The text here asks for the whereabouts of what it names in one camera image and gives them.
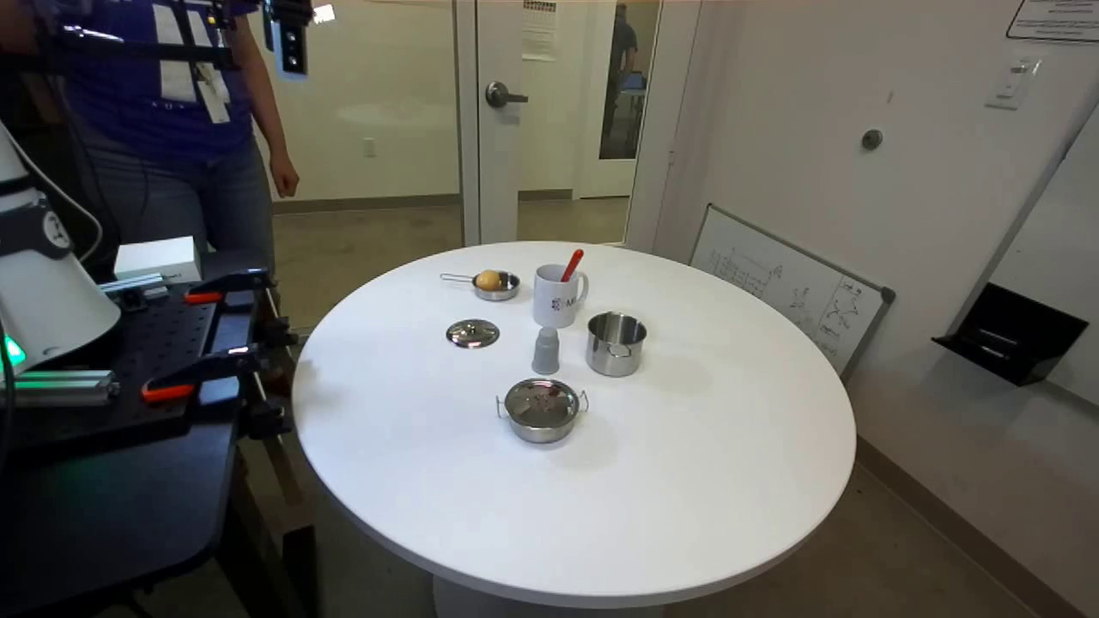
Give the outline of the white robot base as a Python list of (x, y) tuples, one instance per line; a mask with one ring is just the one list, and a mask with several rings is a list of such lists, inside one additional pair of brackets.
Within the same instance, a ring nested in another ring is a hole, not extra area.
[(97, 343), (121, 322), (11, 140), (0, 140), (0, 318), (17, 373)]

